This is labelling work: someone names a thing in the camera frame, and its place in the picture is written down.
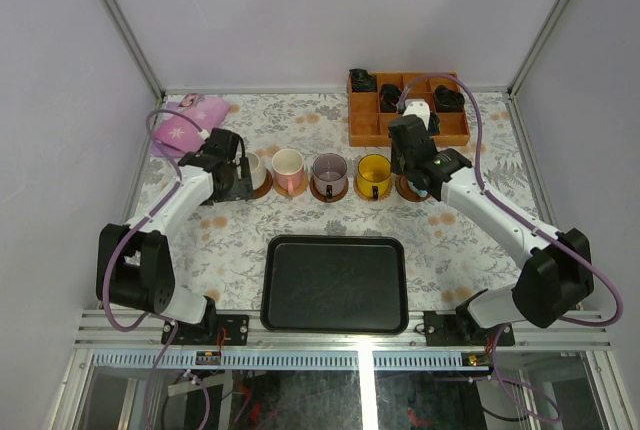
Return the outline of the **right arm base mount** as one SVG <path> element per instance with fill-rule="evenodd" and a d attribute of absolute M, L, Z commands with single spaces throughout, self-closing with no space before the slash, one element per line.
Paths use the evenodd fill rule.
<path fill-rule="evenodd" d="M 495 340 L 500 325 L 484 329 L 455 313 L 423 312 L 426 344 L 430 347 L 486 347 Z"/>

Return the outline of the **yellow mug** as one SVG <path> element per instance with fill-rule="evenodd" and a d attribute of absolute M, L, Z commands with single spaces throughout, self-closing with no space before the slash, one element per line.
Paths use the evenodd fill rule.
<path fill-rule="evenodd" d="M 366 155 L 360 159 L 357 166 L 357 179 L 370 182 L 382 182 L 392 177 L 391 162 L 379 154 Z"/>

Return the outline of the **orange compartment organizer box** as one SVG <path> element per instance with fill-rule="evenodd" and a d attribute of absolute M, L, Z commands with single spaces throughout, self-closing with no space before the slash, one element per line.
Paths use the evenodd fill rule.
<path fill-rule="evenodd" d="M 348 76 L 347 91 L 349 105 L 349 143 L 353 147 L 388 147 L 389 123 L 397 118 L 396 113 L 381 113 L 379 107 L 379 90 L 385 83 L 397 85 L 403 92 L 408 89 L 408 102 L 412 100 L 425 101 L 431 113 L 436 113 L 441 121 L 440 134 L 434 136 L 440 147 L 464 146 L 470 138 L 471 132 L 465 110 L 468 98 L 463 95 L 462 87 L 454 73 L 438 74 L 422 79 L 419 73 L 402 72 L 369 72 L 377 77 L 377 93 L 353 93 Z M 460 92 L 465 98 L 464 110 L 458 113 L 438 113 L 435 108 L 433 92 L 439 86 Z"/>

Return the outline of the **purple mug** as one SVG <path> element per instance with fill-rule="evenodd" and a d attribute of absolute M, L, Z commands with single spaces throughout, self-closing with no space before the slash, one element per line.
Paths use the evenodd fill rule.
<path fill-rule="evenodd" d="M 327 200 L 334 199 L 347 188 L 347 162 L 338 154 L 318 156 L 311 171 L 315 189 Z"/>

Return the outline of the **cream white mug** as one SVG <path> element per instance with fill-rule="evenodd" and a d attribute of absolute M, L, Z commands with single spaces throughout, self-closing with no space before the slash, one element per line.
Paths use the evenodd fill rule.
<path fill-rule="evenodd" d="M 266 167 L 261 157 L 253 152 L 248 152 L 246 157 L 249 162 L 252 188 L 258 190 L 266 180 Z"/>

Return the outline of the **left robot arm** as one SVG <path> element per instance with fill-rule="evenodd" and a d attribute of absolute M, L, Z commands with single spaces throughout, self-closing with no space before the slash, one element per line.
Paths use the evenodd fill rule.
<path fill-rule="evenodd" d="M 145 214 L 102 229 L 96 295 L 120 331 L 138 324 L 119 323 L 113 304 L 179 322 L 188 337 L 204 345 L 218 335 L 215 302 L 176 283 L 170 243 L 199 206 L 253 198 L 249 159 L 239 134 L 215 129 L 174 169 L 176 176 Z"/>

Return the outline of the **black serving tray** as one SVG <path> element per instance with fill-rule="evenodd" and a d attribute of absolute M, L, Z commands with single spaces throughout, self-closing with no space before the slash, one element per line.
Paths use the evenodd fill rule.
<path fill-rule="evenodd" d="M 403 245 L 391 237 L 279 235 L 260 309 L 272 332 L 398 335 L 409 324 Z"/>

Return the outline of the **pink mug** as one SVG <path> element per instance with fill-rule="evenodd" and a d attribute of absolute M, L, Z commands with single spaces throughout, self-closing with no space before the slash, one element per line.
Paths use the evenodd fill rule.
<path fill-rule="evenodd" d="M 293 149 L 281 149 L 272 157 L 272 169 L 278 186 L 293 196 L 304 181 L 302 155 Z"/>

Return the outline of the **pink folded cloth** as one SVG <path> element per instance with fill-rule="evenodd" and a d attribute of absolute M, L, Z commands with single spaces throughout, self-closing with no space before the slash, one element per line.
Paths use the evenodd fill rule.
<path fill-rule="evenodd" d="M 198 150 L 213 129 L 221 126 L 232 105 L 219 97 L 187 94 L 179 102 L 169 102 L 166 109 L 177 112 L 165 114 L 163 122 L 154 132 L 159 142 L 172 157 L 181 157 Z"/>

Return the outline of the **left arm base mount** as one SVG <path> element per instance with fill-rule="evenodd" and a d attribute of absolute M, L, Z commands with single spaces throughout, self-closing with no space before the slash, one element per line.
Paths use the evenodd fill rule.
<path fill-rule="evenodd" d="M 171 345 L 236 347 L 248 340 L 250 318 L 246 314 L 217 315 L 212 325 L 178 323 Z"/>

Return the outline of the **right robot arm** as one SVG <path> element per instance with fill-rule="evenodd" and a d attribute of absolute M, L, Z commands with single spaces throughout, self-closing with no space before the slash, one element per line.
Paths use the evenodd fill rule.
<path fill-rule="evenodd" d="M 514 284 L 481 291 L 457 308 L 455 328 L 463 342 L 478 344 L 503 323 L 547 328 L 593 292 L 590 244 L 583 233 L 561 232 L 500 199 L 469 159 L 454 149 L 437 149 L 419 117 L 397 118 L 388 132 L 393 171 L 472 220 L 520 271 Z"/>

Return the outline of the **rolled dark sock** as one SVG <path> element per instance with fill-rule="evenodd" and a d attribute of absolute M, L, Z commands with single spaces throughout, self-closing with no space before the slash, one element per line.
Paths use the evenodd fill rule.
<path fill-rule="evenodd" d="M 429 116 L 429 123 L 427 130 L 430 135 L 439 135 L 440 134 L 440 126 L 441 121 L 439 116 L 436 113 L 431 113 Z"/>
<path fill-rule="evenodd" d="M 351 91 L 353 93 L 377 93 L 377 77 L 365 69 L 353 68 L 349 70 Z"/>
<path fill-rule="evenodd" d="M 433 92 L 434 104 L 438 113 L 458 113 L 464 110 L 465 98 L 455 90 L 439 85 Z"/>
<path fill-rule="evenodd" d="M 381 113 L 403 114 L 404 109 L 399 105 L 402 91 L 397 85 L 385 83 L 379 90 L 379 107 Z"/>

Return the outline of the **woven rattan coaster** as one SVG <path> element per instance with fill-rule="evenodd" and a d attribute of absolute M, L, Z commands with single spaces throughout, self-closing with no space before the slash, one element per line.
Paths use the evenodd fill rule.
<path fill-rule="evenodd" d="M 294 192 L 292 194 L 290 194 L 286 188 L 282 187 L 277 180 L 273 181 L 274 190 L 279 195 L 281 195 L 281 196 L 283 196 L 285 198 L 294 198 L 294 197 L 298 197 L 298 196 L 302 195 L 303 193 L 305 193 L 307 191 L 308 185 L 309 185 L 309 178 L 308 178 L 308 175 L 306 173 L 303 174 L 303 178 L 302 178 L 301 184 L 297 188 L 294 189 Z"/>
<path fill-rule="evenodd" d="M 370 182 L 364 179 L 355 181 L 355 192 L 363 200 L 377 202 L 386 199 L 392 192 L 391 180 L 382 182 Z"/>

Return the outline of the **blue mug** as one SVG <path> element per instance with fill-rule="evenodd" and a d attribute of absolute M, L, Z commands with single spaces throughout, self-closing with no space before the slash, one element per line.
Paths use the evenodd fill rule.
<path fill-rule="evenodd" d="M 408 186 L 412 192 L 418 195 L 420 198 L 427 198 L 429 196 L 429 192 L 427 190 L 421 190 L 417 188 L 412 182 L 408 181 Z"/>

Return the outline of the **dark brown wooden coaster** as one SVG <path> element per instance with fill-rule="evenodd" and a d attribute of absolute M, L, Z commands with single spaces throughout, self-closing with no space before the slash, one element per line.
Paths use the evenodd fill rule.
<path fill-rule="evenodd" d="M 395 180 L 396 190 L 399 195 L 410 202 L 424 202 L 430 198 L 429 193 L 419 194 L 412 189 L 410 182 L 404 175 L 397 175 Z"/>
<path fill-rule="evenodd" d="M 266 171 L 266 177 L 263 184 L 253 191 L 253 198 L 260 199 L 266 196 L 273 186 L 273 177 L 269 170 Z"/>
<path fill-rule="evenodd" d="M 318 188 L 316 187 L 316 184 L 313 180 L 310 181 L 309 184 L 309 189 L 311 191 L 311 194 L 320 202 L 323 203 L 336 203 L 338 201 L 340 201 L 341 199 L 343 199 L 348 191 L 349 191 L 349 181 L 346 181 L 345 187 L 344 189 L 337 195 L 334 195 L 332 198 L 328 198 L 326 195 L 322 194 Z"/>

